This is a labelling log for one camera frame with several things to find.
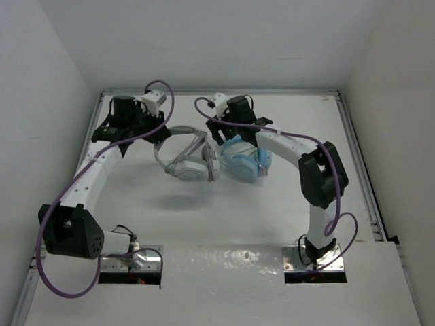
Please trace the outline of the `grey white headphones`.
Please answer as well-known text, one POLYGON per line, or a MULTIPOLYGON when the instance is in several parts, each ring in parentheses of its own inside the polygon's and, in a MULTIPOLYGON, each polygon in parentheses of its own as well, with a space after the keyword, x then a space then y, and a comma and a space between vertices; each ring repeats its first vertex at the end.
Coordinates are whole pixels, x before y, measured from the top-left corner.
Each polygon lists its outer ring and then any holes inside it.
POLYGON ((159 158, 159 151, 164 141, 154 144, 154 158, 164 172, 180 181, 214 182, 220 177, 220 159, 216 146, 210 136, 193 126, 180 125, 169 129, 171 136, 193 134, 191 143, 171 161, 159 158))

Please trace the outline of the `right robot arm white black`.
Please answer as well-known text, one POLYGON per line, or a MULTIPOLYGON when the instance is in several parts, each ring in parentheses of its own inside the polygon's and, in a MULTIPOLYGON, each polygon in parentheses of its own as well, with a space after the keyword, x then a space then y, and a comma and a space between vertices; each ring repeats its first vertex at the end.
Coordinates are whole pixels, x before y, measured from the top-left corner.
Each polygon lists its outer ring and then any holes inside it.
POLYGON ((334 229, 349 184, 335 145, 279 130, 272 120, 256 117, 253 103, 246 96, 228 98, 216 93, 206 103, 215 109, 215 116, 208 117, 206 125, 219 146, 243 141, 269 150, 298 169, 301 191, 310 205, 306 253, 315 264, 335 247, 334 229))

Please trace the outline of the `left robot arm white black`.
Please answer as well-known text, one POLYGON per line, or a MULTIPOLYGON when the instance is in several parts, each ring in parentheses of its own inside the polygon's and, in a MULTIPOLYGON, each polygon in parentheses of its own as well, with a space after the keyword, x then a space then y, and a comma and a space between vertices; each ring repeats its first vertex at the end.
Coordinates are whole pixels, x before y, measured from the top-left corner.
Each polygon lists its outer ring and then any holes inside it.
POLYGON ((156 143, 169 137, 160 110, 166 99, 164 92, 151 90, 140 99, 115 96, 110 100, 109 113, 92 134, 86 156, 75 175, 77 180, 53 208, 45 204, 39 210, 40 220, 49 214, 43 231, 47 252, 96 259, 130 251, 133 235, 103 230, 94 217, 94 210, 109 174, 125 156, 134 138, 156 143))

